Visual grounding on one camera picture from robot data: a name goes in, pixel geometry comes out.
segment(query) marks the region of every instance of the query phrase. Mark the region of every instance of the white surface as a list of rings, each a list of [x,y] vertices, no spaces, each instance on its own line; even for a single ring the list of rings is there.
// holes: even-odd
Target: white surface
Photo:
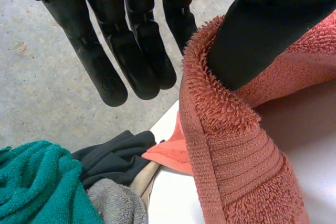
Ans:
[[[152,128],[157,142],[173,133],[178,102]],[[336,81],[271,101],[262,124],[296,172],[312,224],[336,223]],[[153,185],[149,224],[202,224],[191,176],[162,168]]]
[[[177,101],[152,127],[156,141],[168,140],[175,128]],[[203,224],[194,178],[162,167],[156,176],[149,205],[149,224]]]

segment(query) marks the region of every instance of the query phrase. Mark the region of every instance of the folded towel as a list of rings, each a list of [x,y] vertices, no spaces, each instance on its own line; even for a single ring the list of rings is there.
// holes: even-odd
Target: folded towel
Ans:
[[[217,17],[207,23],[207,26],[204,26],[194,36],[191,45],[187,48],[190,55],[194,55],[196,50],[198,54],[203,54],[199,59],[202,62],[199,63],[198,72],[195,73],[200,82],[203,81],[202,78],[208,78],[201,73],[206,65],[204,54],[208,50],[208,44],[213,41],[222,20],[223,17]],[[335,78],[336,12],[333,12],[279,55],[257,78],[237,90],[235,94],[254,108],[269,100],[284,97],[308,86]],[[209,89],[204,88],[204,92],[209,92]],[[214,92],[212,94],[225,98],[222,94]],[[192,173],[179,115],[177,115],[173,136],[168,141],[150,148],[143,154],[143,157],[179,172]]]
[[[59,145],[39,141],[0,151],[0,223],[102,223]]]
[[[192,173],[179,113],[177,113],[176,125],[171,138],[153,146],[142,157],[181,173]]]
[[[235,93],[206,64],[222,20],[207,23],[188,43],[180,90],[181,125],[205,222],[307,224],[289,161],[252,107],[336,78],[336,12]]]
[[[130,188],[104,178],[87,191],[105,224],[147,224],[144,202]]]

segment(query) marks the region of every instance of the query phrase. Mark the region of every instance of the beige fabric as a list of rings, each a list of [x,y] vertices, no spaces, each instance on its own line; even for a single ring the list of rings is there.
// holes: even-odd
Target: beige fabric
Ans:
[[[159,164],[150,162],[134,178],[130,188],[145,202],[147,208],[149,205],[150,194],[152,192],[155,174],[159,169]]]

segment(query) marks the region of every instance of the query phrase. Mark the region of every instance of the gray floor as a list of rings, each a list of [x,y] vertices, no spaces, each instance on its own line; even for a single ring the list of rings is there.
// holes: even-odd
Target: gray floor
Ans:
[[[42,3],[0,0],[0,148],[49,140],[75,151],[105,142],[124,130],[139,133],[150,129],[178,99],[182,75],[182,57],[165,23],[162,2],[155,1],[155,18],[179,80],[152,101],[138,99],[128,86],[126,104],[111,108],[100,100]],[[232,1],[194,0],[197,25],[224,14]],[[103,42],[99,29],[96,31]]]

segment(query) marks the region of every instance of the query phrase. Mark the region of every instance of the robotic hand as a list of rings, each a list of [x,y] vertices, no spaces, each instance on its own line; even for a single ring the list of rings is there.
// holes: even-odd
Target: robotic hand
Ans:
[[[64,30],[101,98],[109,106],[127,100],[126,87],[98,41],[85,0],[42,0]],[[176,82],[154,20],[154,0],[88,0],[104,38],[136,95],[153,99]],[[181,52],[197,30],[192,0],[163,0],[167,24]],[[125,19],[124,4],[131,30]]]
[[[336,0],[235,0],[208,54],[223,86],[237,90],[336,8]]]

